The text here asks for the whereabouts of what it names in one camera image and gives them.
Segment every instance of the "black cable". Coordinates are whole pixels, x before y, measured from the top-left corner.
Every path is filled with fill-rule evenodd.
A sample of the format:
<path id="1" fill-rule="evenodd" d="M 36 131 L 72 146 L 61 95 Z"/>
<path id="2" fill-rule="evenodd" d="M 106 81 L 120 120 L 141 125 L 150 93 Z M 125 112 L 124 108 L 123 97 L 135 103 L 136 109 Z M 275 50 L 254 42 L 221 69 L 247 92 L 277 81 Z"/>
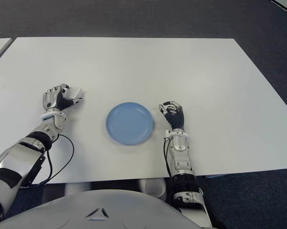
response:
<path id="1" fill-rule="evenodd" d="M 50 169 L 51 169 L 51 170 L 50 170 L 50 173 L 49 173 L 49 176 L 48 176 L 48 178 L 47 178 L 46 180 L 40 182 L 40 183 L 39 183 L 38 185 L 36 185 L 36 186 L 24 188 L 24 189 L 29 189 L 29 188 L 36 188 L 36 187 L 37 187 L 37 190 L 34 192 L 34 194 L 32 195 L 32 197 L 31 197 L 31 199 L 30 199 L 30 201 L 29 201 L 27 210 L 29 209 L 30 204 L 31 204 L 32 201 L 33 201 L 33 198 L 35 197 L 35 195 L 37 194 L 37 192 L 39 191 L 39 189 L 40 189 L 42 186 L 46 185 L 46 184 L 47 184 L 51 179 L 53 179 L 56 175 L 58 175 L 58 174 L 70 163 L 70 161 L 71 161 L 72 158 L 73 158 L 73 155 L 74 155 L 74 152 L 75 152 L 75 147 L 74 147 L 74 145 L 73 145 L 73 142 L 71 141 L 70 138 L 68 138 L 68 137 L 65 136 L 65 135 L 58 135 L 58 138 L 59 138 L 59 136 L 63 136 L 63 137 L 65 137 L 65 138 L 67 138 L 67 139 L 70 141 L 70 143 L 72 144 L 72 156 L 71 156 L 71 158 L 68 160 L 68 162 L 67 162 L 55 175 L 52 176 L 52 163 L 51 163 L 49 151 L 47 151 L 47 158 L 48 158 L 49 166 L 50 166 Z"/>
<path id="2" fill-rule="evenodd" d="M 50 181 L 50 180 L 53 179 L 56 175 L 58 175 L 58 174 L 70 163 L 70 161 L 72 160 L 72 157 L 73 157 L 73 155 L 74 155 L 74 152 L 75 152 L 75 146 L 73 145 L 73 142 L 71 141 L 71 139 L 68 138 L 68 137 L 65 136 L 65 135 L 59 135 L 59 136 L 63 136 L 63 137 L 65 137 L 65 138 L 67 138 L 67 139 L 70 141 L 70 143 L 72 144 L 72 156 L 71 156 L 71 158 L 68 160 L 68 162 L 67 162 L 55 175 L 53 175 L 51 178 L 48 179 L 48 181 Z"/>
<path id="3" fill-rule="evenodd" d="M 30 205 L 31 205 L 31 202 L 33 201 L 33 198 L 35 197 L 35 195 L 36 195 L 37 192 L 39 191 L 40 187 L 42 187 L 43 185 L 45 185 L 45 184 L 49 181 L 49 179 L 51 178 L 51 176 L 52 176 L 52 163 L 51 163 L 51 159 L 50 159 L 50 155 L 49 155 L 49 151 L 48 151 L 48 150 L 47 150 L 47 153 L 46 153 L 46 154 L 47 154 L 47 159 L 48 159 L 49 167 L 50 167 L 49 176 L 48 176 L 48 178 L 47 178 L 46 180 L 40 182 L 38 185 L 33 186 L 33 187 L 30 187 L 30 188 L 36 188 L 36 187 L 37 187 L 37 190 L 36 190 L 36 191 L 34 192 L 34 194 L 32 195 L 32 197 L 31 197 L 31 199 L 30 199 L 30 201 L 29 201 L 29 204 L 28 204 L 26 210 L 29 209 L 29 207 L 30 207 Z"/>
<path id="4" fill-rule="evenodd" d="M 20 190 L 33 189 L 33 188 L 36 188 L 36 187 L 40 187 L 40 186 L 42 186 L 42 185 L 44 185 L 44 184 L 46 184 L 48 182 L 48 179 L 50 179 L 51 176 L 52 176 L 52 163 L 51 163 L 51 160 L 50 160 L 49 151 L 47 151 L 47 159 L 48 159 L 49 168 L 50 168 L 50 173 L 49 173 L 48 178 L 43 180 L 42 182 L 38 183 L 37 185 L 31 185 L 29 187 L 20 187 L 19 188 Z"/>
<path id="5" fill-rule="evenodd" d="M 167 146 L 167 152 L 165 152 L 166 139 L 164 140 L 164 160 L 165 160 L 165 162 L 166 162 L 166 167 L 167 167 L 167 172 L 168 172 L 168 174 L 169 174 L 169 177 L 172 179 L 170 167 L 169 167 L 168 161 L 167 161 L 168 149 L 169 149 L 170 142 L 171 142 L 171 139 L 169 139 L 168 146 Z"/>

